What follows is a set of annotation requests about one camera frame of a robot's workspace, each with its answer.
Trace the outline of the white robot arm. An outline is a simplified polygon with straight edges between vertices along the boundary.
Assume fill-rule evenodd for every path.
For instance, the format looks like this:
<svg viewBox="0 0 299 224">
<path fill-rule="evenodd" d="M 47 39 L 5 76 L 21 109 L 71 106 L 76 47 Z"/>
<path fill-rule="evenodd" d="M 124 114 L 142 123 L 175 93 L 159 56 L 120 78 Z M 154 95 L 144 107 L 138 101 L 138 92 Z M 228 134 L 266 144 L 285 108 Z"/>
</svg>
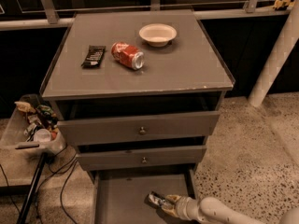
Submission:
<svg viewBox="0 0 299 224">
<path fill-rule="evenodd" d="M 200 224 L 264 224 L 262 221 L 238 213 L 213 197 L 195 200 L 191 197 L 168 195 L 159 202 L 169 215 Z"/>
</svg>

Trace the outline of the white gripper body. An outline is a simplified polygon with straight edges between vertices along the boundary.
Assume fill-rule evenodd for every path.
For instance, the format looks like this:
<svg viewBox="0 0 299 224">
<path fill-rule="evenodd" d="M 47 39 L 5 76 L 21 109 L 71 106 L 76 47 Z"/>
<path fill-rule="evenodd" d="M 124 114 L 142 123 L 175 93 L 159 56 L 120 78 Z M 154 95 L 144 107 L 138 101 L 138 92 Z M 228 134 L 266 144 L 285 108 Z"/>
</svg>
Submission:
<svg viewBox="0 0 299 224">
<path fill-rule="evenodd" d="M 176 202 L 175 211 L 177 216 L 183 220 L 200 220 L 199 202 L 191 197 L 180 197 Z"/>
</svg>

